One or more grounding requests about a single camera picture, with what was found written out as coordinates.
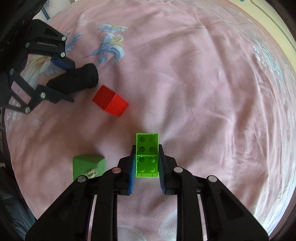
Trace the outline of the black foam roller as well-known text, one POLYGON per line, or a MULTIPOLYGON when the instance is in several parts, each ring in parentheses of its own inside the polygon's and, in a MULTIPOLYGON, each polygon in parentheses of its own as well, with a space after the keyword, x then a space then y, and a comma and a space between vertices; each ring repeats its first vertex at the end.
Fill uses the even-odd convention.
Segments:
POLYGON ((98 85, 99 75, 94 64, 89 63, 81 68, 69 70, 50 79, 46 86, 63 94, 72 94, 98 85))

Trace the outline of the bright green toy brick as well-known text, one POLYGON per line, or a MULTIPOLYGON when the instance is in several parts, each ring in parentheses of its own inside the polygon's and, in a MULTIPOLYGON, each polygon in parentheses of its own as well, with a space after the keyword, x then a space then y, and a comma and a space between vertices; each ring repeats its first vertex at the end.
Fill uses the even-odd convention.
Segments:
POLYGON ((158 178, 159 176, 159 134, 136 134, 136 177, 158 178))

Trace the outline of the dark green wooden cube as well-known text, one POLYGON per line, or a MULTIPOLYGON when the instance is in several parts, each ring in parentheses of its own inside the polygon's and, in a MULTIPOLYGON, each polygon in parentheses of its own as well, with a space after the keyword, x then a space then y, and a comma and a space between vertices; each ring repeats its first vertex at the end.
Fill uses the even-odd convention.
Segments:
POLYGON ((89 154, 73 157, 73 180, 84 175, 89 179, 101 176, 106 169, 106 159, 89 154))

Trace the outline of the red block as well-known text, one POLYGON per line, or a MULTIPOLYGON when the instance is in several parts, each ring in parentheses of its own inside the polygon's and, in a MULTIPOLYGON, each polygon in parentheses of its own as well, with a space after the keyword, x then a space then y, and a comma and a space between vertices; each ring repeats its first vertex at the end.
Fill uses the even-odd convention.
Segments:
POLYGON ((92 101, 103 111, 115 116, 121 116, 128 107, 126 100, 105 85, 99 88, 92 101))

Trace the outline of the pink floral bed sheet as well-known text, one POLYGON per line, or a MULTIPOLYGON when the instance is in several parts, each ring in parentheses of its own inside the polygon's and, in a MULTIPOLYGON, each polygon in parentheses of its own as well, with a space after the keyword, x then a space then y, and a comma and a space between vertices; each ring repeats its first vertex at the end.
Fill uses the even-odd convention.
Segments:
POLYGON ((128 102, 119 117, 92 100, 42 102, 5 112, 16 180, 39 218, 72 183, 75 156, 106 168, 137 133, 158 133, 166 155, 200 177, 217 176, 271 234, 295 189, 295 67, 248 13, 230 1, 78 1, 49 25, 77 67, 128 102))

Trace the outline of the cream bed headboard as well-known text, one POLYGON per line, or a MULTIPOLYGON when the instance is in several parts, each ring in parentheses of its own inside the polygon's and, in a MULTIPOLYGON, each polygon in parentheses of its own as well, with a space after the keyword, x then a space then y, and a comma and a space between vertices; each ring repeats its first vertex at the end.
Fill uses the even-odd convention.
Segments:
POLYGON ((295 40, 287 24, 267 1, 230 1, 262 25, 285 51, 295 52, 295 40))

